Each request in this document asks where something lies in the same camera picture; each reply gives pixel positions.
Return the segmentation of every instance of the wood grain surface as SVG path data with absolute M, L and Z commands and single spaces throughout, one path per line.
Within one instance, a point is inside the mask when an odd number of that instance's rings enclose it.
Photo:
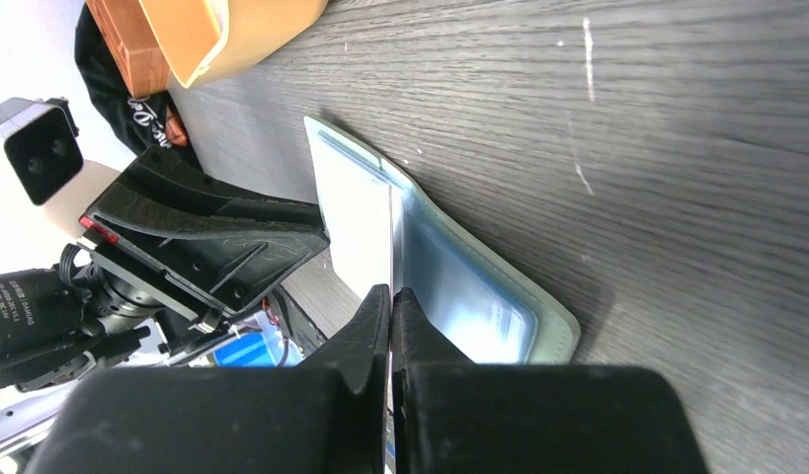
M 668 377 L 714 472 L 809 473 L 809 1 L 335 1 L 175 98 L 276 196 L 315 200 L 304 115 L 360 136 L 577 315 L 577 361 Z

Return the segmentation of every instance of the camera lens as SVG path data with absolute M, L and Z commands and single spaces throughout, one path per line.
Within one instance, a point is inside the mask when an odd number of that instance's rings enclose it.
M 41 158 L 32 158 L 26 163 L 26 168 L 33 175 L 39 175 L 43 172 L 43 160 Z
M 66 143 L 63 140 L 58 138 L 57 140 L 52 142 L 52 153 L 58 155 L 58 157 L 63 158 L 66 154 Z

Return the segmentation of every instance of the cable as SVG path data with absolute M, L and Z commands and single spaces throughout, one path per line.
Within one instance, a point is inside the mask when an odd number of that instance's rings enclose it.
M 265 296 L 265 299 L 262 300 L 262 309 L 265 311 L 265 314 L 268 315 L 268 321 L 270 321 L 271 325 L 280 328 L 282 332 L 282 346 L 283 346 L 282 360 L 279 361 L 276 367 L 284 367 L 284 363 L 287 362 L 287 355 L 290 351 L 290 339 L 287 337 L 287 332 L 285 332 L 279 325 L 279 316 L 277 316 L 276 313 L 274 312 L 273 308 L 270 305 L 270 302 L 268 301 L 267 296 Z
M 73 286 L 73 270 L 75 269 L 75 258 L 81 252 L 81 247 L 73 244 L 66 244 L 61 251 L 61 259 L 58 262 L 58 276 L 64 283 Z

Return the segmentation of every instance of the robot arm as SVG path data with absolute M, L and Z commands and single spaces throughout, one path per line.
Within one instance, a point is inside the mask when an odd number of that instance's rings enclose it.
M 84 160 L 65 102 L 0 105 L 3 200 L 64 245 L 0 276 L 0 388 L 119 363 L 153 318 L 171 356 L 207 344 L 328 245 L 319 208 L 221 183 L 152 147 L 121 174 Z M 75 269 L 83 248 L 92 263 Z

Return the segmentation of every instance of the white wall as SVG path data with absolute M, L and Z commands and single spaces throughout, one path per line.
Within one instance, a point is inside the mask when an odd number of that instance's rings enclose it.
M 84 158 L 121 170 L 133 154 L 93 108 L 73 59 L 82 5 L 83 0 L 0 0 L 0 102 L 66 98 L 80 129 Z M 11 215 L 6 207 L 0 205 L 0 219 Z M 0 225 L 0 274 L 50 267 L 59 252 L 60 245 L 48 245 L 45 234 Z

